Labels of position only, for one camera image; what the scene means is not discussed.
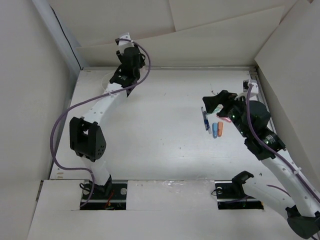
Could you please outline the orange highlighter marker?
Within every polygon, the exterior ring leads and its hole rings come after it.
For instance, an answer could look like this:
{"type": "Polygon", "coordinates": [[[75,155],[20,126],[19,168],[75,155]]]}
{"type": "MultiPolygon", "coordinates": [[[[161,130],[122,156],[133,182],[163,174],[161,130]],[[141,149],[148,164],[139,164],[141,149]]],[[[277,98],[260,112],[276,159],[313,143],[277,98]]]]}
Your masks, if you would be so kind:
{"type": "Polygon", "coordinates": [[[219,121],[217,123],[217,136],[221,137],[223,134],[223,128],[224,128],[224,123],[222,121],[219,121]]]}

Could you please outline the blue highlighter marker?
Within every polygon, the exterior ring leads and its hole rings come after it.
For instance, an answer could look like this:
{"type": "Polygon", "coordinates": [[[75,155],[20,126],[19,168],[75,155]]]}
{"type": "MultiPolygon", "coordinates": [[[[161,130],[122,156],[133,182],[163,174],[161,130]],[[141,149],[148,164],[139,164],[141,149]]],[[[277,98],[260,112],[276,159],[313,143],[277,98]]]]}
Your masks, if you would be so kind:
{"type": "Polygon", "coordinates": [[[218,123],[214,122],[212,124],[212,137],[216,139],[218,137],[218,123]]]}

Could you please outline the blue ballpoint pen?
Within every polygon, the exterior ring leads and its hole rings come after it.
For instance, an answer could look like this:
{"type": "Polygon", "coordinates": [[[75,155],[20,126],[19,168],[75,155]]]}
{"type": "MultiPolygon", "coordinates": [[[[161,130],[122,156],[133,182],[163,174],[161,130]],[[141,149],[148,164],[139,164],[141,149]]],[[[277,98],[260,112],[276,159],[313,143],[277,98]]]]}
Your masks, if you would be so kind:
{"type": "Polygon", "coordinates": [[[203,116],[203,121],[204,121],[204,126],[205,126],[205,130],[211,134],[211,127],[210,127],[210,123],[208,120],[208,116],[207,116],[207,112],[205,111],[205,109],[203,107],[201,107],[201,112],[202,112],[202,116],[203,116]]]}

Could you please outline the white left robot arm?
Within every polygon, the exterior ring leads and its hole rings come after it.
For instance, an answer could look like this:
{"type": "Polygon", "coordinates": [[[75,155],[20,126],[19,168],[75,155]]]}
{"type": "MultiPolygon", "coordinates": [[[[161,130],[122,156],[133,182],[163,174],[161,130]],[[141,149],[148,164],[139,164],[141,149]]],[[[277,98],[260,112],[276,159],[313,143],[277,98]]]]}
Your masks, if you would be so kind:
{"type": "Polygon", "coordinates": [[[117,51],[120,66],[116,69],[104,91],[104,97],[82,117],[69,122],[70,148],[80,157],[86,168],[92,171],[94,180],[82,188],[93,192],[94,197],[107,198],[112,191],[112,177],[103,155],[107,149],[104,127],[112,112],[123,103],[138,83],[140,70],[146,56],[137,45],[117,51]]]}

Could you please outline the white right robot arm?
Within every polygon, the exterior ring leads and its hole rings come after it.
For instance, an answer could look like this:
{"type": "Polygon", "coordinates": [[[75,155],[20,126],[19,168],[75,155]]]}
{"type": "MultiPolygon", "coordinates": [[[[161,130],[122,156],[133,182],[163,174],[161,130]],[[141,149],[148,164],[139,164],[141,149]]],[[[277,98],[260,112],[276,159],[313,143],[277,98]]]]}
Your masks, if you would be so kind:
{"type": "Polygon", "coordinates": [[[249,91],[239,96],[222,90],[202,100],[208,114],[222,106],[218,116],[231,120],[249,152],[273,173],[284,189],[271,187],[244,170],[228,184],[217,185],[216,196],[233,198],[229,203],[236,206],[244,199],[254,198],[281,215],[299,237],[312,239],[320,231],[320,194],[290,158],[283,141],[268,128],[271,115],[266,106],[250,96],[249,91]]]}

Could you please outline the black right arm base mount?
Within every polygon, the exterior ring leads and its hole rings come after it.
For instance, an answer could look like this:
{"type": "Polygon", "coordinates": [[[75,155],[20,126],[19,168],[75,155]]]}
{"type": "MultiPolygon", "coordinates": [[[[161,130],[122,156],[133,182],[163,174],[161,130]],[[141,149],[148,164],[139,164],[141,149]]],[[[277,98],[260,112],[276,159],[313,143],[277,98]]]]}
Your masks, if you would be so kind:
{"type": "Polygon", "coordinates": [[[215,180],[211,195],[216,197],[219,210],[263,210],[261,201],[244,192],[243,185],[254,175],[242,171],[231,180],[215,180]]]}

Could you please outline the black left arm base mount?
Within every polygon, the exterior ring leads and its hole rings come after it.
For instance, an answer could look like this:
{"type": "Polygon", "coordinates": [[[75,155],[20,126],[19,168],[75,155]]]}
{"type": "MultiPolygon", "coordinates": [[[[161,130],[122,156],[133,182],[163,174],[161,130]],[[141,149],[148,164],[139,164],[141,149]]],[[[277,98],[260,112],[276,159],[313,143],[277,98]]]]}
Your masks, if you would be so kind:
{"type": "Polygon", "coordinates": [[[92,183],[91,181],[85,181],[79,185],[82,189],[80,210],[126,210],[128,192],[127,181],[113,181],[110,189],[108,189],[106,193],[95,189],[90,200],[84,206],[83,204],[88,200],[92,183]]]}

